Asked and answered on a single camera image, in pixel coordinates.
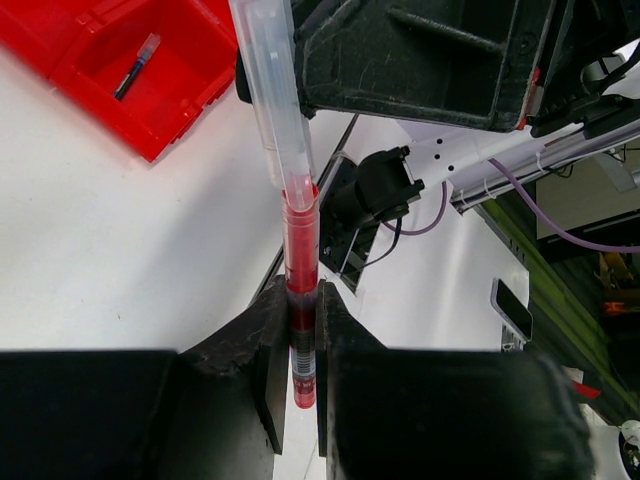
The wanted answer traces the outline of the red gel pen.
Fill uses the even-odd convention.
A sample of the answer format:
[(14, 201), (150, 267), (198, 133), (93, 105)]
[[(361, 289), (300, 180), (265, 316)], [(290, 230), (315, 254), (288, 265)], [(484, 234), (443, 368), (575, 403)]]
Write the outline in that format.
[(295, 404), (309, 409), (316, 401), (315, 318), (319, 273), (319, 191), (304, 212), (282, 204), (285, 286)]

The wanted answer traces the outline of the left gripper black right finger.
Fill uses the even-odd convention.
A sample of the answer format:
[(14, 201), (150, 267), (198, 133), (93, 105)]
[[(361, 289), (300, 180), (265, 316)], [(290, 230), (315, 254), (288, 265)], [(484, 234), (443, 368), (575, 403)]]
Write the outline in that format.
[(588, 479), (589, 427), (569, 378), (526, 352), (384, 346), (321, 282), (319, 452), (330, 479)]

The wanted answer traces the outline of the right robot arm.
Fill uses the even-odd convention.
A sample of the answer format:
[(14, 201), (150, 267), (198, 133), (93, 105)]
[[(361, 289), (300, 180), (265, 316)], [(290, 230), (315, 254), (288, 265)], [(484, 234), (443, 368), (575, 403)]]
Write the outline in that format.
[(585, 68), (639, 36), (635, 1), (296, 1), (301, 108), (458, 127), (455, 140), (369, 155), (326, 201), (320, 259), (354, 284), (367, 262), (354, 239), (399, 222), (421, 190), (476, 163), (476, 140), (555, 132), (613, 108)]

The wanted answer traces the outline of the blue gel pen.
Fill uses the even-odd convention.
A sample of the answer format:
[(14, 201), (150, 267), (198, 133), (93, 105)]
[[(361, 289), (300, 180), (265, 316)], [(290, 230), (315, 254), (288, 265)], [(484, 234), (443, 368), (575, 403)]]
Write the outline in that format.
[(140, 75), (142, 69), (148, 63), (150, 58), (155, 53), (159, 44), (161, 43), (161, 37), (158, 34), (151, 33), (147, 39), (144, 41), (142, 46), (136, 53), (136, 60), (132, 67), (128, 70), (124, 78), (122, 79), (119, 86), (116, 88), (113, 97), (121, 101), (125, 95), (128, 93), (133, 83), (136, 81), (138, 76)]

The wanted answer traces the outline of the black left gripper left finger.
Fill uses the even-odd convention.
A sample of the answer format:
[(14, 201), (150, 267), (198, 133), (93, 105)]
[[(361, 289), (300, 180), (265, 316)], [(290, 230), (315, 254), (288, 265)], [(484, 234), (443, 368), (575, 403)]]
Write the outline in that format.
[(1, 355), (5, 479), (269, 479), (282, 452), (285, 282), (185, 352)]

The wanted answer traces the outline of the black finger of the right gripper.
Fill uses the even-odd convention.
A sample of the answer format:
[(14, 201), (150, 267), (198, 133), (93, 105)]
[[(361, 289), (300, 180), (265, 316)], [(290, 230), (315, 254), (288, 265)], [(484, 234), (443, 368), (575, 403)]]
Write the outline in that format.
[(545, 39), (542, 1), (302, 1), (303, 111), (515, 130)]

